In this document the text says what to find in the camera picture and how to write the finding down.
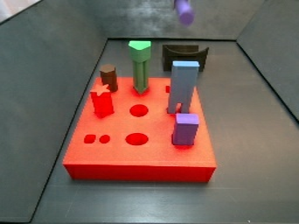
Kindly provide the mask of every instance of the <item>gray wall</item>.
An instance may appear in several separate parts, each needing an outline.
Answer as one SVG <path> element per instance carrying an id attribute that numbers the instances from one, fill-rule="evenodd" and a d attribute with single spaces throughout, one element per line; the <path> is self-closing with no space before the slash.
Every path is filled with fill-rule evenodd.
<path id="1" fill-rule="evenodd" d="M 90 13 L 110 38 L 234 40 L 264 0 L 190 0 L 196 17 L 177 22 L 173 0 L 88 0 Z"/>
<path id="2" fill-rule="evenodd" d="M 299 1 L 266 0 L 237 43 L 299 119 Z"/>
<path id="3" fill-rule="evenodd" d="M 0 221 L 29 221 L 106 38 L 80 0 L 0 26 Z"/>

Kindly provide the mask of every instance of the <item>red board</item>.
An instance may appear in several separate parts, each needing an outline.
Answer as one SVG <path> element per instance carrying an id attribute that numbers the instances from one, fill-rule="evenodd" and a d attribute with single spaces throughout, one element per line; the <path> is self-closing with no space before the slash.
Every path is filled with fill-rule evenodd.
<path id="1" fill-rule="evenodd" d="M 98 118 L 88 98 L 62 165 L 73 179 L 208 182 L 216 169 L 196 90 L 190 113 L 200 117 L 192 146 L 172 145 L 174 115 L 166 114 L 166 78 L 149 78 L 138 95 L 132 78 L 117 78 L 114 114 Z"/>

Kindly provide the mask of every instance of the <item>dark brown block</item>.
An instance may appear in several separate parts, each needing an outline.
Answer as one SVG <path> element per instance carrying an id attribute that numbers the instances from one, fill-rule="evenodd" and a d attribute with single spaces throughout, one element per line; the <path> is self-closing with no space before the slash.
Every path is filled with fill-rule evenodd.
<path id="1" fill-rule="evenodd" d="M 108 84 L 109 92 L 117 91 L 117 72 L 113 65 L 105 64 L 98 69 L 102 85 Z"/>
<path id="2" fill-rule="evenodd" d="M 174 60 L 198 61 L 200 72 L 205 65 L 209 48 L 198 51 L 197 45 L 162 45 L 162 70 L 172 71 Z"/>

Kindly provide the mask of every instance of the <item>red hole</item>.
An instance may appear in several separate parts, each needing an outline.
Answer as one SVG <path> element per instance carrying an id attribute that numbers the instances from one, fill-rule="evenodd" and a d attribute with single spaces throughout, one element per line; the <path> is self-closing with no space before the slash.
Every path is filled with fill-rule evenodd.
<path id="1" fill-rule="evenodd" d="M 128 144 L 132 144 L 132 145 L 142 145 L 146 143 L 148 137 L 145 134 L 133 133 L 125 137 L 125 141 Z"/>
<path id="2" fill-rule="evenodd" d="M 144 116 L 148 112 L 148 108 L 145 105 L 142 104 L 136 104 L 130 109 L 129 109 L 129 113 L 132 116 Z"/>
<path id="3" fill-rule="evenodd" d="M 96 135 L 85 135 L 84 144 L 93 144 L 96 140 Z"/>
<path id="4" fill-rule="evenodd" d="M 108 136 L 108 135 L 101 136 L 101 137 L 98 138 L 98 141 L 100 141 L 102 144 L 108 143 L 108 141 L 109 141 L 109 136 Z"/>
<path id="5" fill-rule="evenodd" d="M 170 93 L 170 86 L 165 86 L 164 91 L 165 91 L 166 94 L 169 94 Z"/>

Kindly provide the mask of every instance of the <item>purple cube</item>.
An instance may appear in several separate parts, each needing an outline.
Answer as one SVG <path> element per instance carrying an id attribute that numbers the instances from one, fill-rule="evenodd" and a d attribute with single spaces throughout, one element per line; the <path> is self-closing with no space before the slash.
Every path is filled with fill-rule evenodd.
<path id="1" fill-rule="evenodd" d="M 200 118 L 196 114 L 176 114 L 172 131 L 172 144 L 193 145 L 193 138 L 196 136 L 198 125 Z"/>

